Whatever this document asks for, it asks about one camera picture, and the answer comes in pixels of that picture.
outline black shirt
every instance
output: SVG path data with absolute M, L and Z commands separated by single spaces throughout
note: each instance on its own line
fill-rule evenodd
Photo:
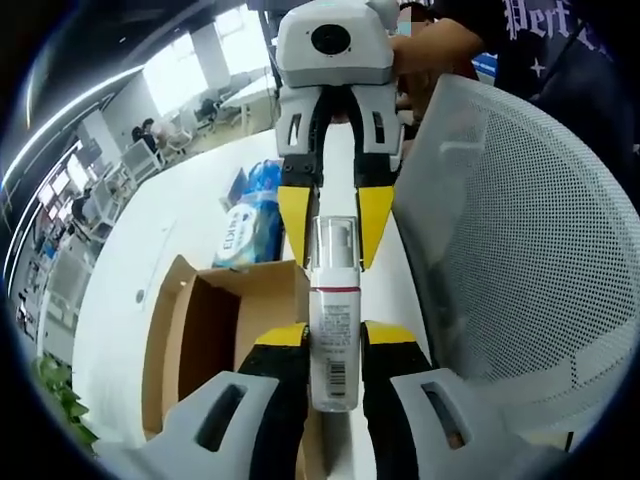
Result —
M 623 58 L 607 28 L 624 32 L 625 13 L 619 2 L 608 2 L 590 11 L 585 0 L 440 0 L 435 9 L 498 54 L 496 87 L 530 101 L 580 137 L 638 209 L 640 87 L 625 70 L 635 59 Z M 610 18 L 615 22 L 607 24 Z
M 82 197 L 76 198 L 71 203 L 71 215 L 73 215 L 73 218 L 75 218 L 80 223 L 86 223 L 87 221 L 87 219 L 84 216 L 84 213 L 82 212 L 82 207 L 84 207 L 84 204 L 87 202 L 88 198 L 89 198 L 88 196 L 82 196 Z
M 151 150 L 151 153 L 156 153 L 158 151 L 158 147 L 156 146 L 156 141 L 153 139 L 153 135 L 151 135 L 150 133 L 143 133 L 142 139 L 144 140 L 144 143 L 147 144 L 147 147 L 149 147 L 149 150 Z

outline person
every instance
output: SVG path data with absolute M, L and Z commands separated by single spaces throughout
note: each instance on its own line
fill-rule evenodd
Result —
M 147 144 L 147 147 L 149 147 L 151 153 L 155 154 L 158 151 L 158 146 L 156 145 L 156 141 L 154 140 L 153 135 L 151 135 L 150 133 L 145 133 L 144 127 L 133 127 L 133 130 L 131 130 L 131 139 L 133 140 L 133 143 L 144 140 L 144 143 Z
M 84 190 L 84 193 L 76 198 L 71 203 L 71 215 L 73 218 L 79 222 L 80 224 L 87 224 L 87 217 L 84 215 L 82 211 L 84 208 L 84 204 L 87 203 L 87 200 L 91 196 L 91 189 L 87 188 Z
M 498 55 L 495 86 L 568 127 L 609 168 L 636 210 L 640 121 L 635 43 L 616 2 L 439 0 L 440 20 L 391 38 L 394 71 L 406 75 Z
M 418 2 L 406 2 L 400 5 L 398 33 L 405 36 L 418 35 L 424 28 L 433 25 L 435 21 L 435 13 L 431 8 Z M 396 109 L 398 111 L 409 110 L 412 117 L 404 128 L 403 157 L 409 153 L 413 145 L 413 140 L 418 133 L 433 91 L 443 73 L 453 73 L 478 80 L 473 64 L 468 59 L 451 62 L 451 64 L 440 68 L 428 68 L 401 75 L 398 78 L 398 91 L 402 96 L 396 103 Z
M 166 145 L 171 136 L 168 126 L 161 125 L 160 122 L 156 122 L 153 118 L 147 118 L 142 122 L 142 131 L 144 135 L 150 135 L 152 138 L 157 139 L 161 148 L 164 148 L 164 145 Z M 180 148 L 179 152 L 183 155 L 187 154 L 184 148 Z
M 35 332 L 33 332 L 35 329 L 35 320 L 33 315 L 37 315 L 38 307 L 29 296 L 29 292 L 26 288 L 22 292 L 18 293 L 18 299 L 20 300 L 18 308 L 18 323 L 22 327 L 24 333 L 26 333 L 31 340 L 35 340 Z

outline green leaves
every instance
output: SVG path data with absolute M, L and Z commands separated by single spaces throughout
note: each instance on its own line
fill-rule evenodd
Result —
M 81 417 L 82 415 L 84 415 L 88 411 L 89 411 L 89 409 L 87 407 L 85 407 L 84 405 L 81 405 L 79 403 L 75 403 L 74 405 L 72 405 L 69 408 L 69 416 L 71 418 Z
M 54 407 L 59 407 L 59 416 L 66 420 L 74 436 L 91 449 L 91 444 L 98 437 L 80 421 L 80 417 L 88 413 L 89 409 L 78 401 L 80 397 L 71 389 L 71 369 L 60 365 L 53 358 L 43 357 L 34 361 L 31 371 L 55 402 Z

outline gray office chair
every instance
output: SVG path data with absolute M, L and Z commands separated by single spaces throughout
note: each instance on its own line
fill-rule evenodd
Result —
M 122 154 L 122 163 L 136 188 L 139 188 L 145 180 L 160 173 L 163 167 L 144 140 L 138 140 L 127 148 Z
M 431 351 L 518 433 L 589 425 L 639 338 L 640 220 L 531 104 L 443 76 L 394 214 Z

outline desk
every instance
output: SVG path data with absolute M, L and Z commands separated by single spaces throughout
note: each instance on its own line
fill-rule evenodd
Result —
M 228 98 L 221 106 L 222 108 L 240 107 L 242 115 L 242 130 L 247 133 L 248 105 L 256 100 L 273 95 L 275 91 L 276 81 L 273 78 L 273 75 L 268 74 L 244 87 L 234 96 Z
M 355 214 L 353 163 L 341 161 L 345 152 L 352 151 L 351 127 L 332 125 L 325 143 L 331 161 L 324 167 L 321 213 Z M 211 265 L 226 225 L 218 201 L 224 187 L 220 179 L 229 178 L 238 166 L 249 168 L 277 158 L 276 152 L 275 134 L 269 130 L 202 153 L 145 182 L 124 210 L 96 262 L 73 352 L 74 389 L 89 408 L 87 423 L 99 436 L 118 432 L 115 438 L 130 445 L 145 442 L 142 371 L 162 280 L 178 254 L 198 269 Z M 293 258 L 288 242 L 284 257 Z M 144 291 L 144 300 L 138 304 L 139 291 Z M 362 318 L 407 326 L 428 353 L 418 299 L 392 217 L 373 267 L 362 275 Z M 335 442 L 351 444 L 341 450 L 354 453 L 358 478 L 375 478 L 361 407 L 350 415 L 349 423 L 351 435 Z

